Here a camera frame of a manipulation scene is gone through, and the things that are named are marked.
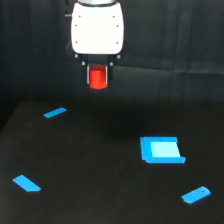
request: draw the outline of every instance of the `blue rectangle block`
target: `blue rectangle block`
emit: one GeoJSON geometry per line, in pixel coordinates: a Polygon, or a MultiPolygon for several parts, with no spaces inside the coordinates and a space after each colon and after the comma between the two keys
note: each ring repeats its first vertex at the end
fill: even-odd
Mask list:
{"type": "Polygon", "coordinates": [[[17,178],[13,179],[13,181],[27,192],[39,191],[41,189],[23,175],[18,176],[17,178]]]}
{"type": "Polygon", "coordinates": [[[67,110],[65,108],[61,107],[59,109],[56,109],[56,110],[53,110],[53,111],[51,111],[49,113],[44,114],[44,116],[46,118],[50,118],[50,117],[56,116],[58,114],[61,114],[61,113],[65,112],[65,111],[67,111],[67,110]]]}
{"type": "Polygon", "coordinates": [[[185,202],[192,204],[195,201],[198,201],[210,194],[211,192],[206,187],[200,187],[194,191],[191,191],[188,194],[183,195],[182,198],[185,202]]]}

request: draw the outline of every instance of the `blue tape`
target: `blue tape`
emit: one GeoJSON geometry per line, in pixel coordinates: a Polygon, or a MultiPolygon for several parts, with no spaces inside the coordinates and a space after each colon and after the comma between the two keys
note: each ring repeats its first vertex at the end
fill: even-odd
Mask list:
{"type": "Polygon", "coordinates": [[[61,114],[61,113],[65,112],[65,111],[67,111],[67,110],[65,108],[61,107],[59,109],[56,109],[56,110],[53,110],[53,111],[51,111],[49,113],[44,114],[44,116],[46,118],[50,118],[50,117],[56,116],[58,114],[61,114]]]}
{"type": "Polygon", "coordinates": [[[194,191],[191,191],[188,194],[183,195],[182,198],[185,202],[192,204],[195,201],[198,201],[210,194],[211,192],[206,187],[200,187],[194,191]]]}
{"type": "Polygon", "coordinates": [[[13,181],[27,192],[39,191],[41,189],[23,175],[18,176],[17,178],[13,179],[13,181]]]}
{"type": "Polygon", "coordinates": [[[142,160],[147,163],[185,163],[185,157],[180,157],[176,142],[176,137],[140,138],[142,160]]]}

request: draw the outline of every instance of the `black table surface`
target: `black table surface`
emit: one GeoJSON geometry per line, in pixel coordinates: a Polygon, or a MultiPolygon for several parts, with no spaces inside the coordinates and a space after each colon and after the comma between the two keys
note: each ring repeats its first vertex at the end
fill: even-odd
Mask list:
{"type": "Polygon", "coordinates": [[[0,223],[222,224],[223,133],[222,106],[22,102],[0,134],[0,223]],[[176,136],[185,164],[146,163],[143,136],[176,136]],[[201,186],[211,195],[182,200],[201,186]]]}

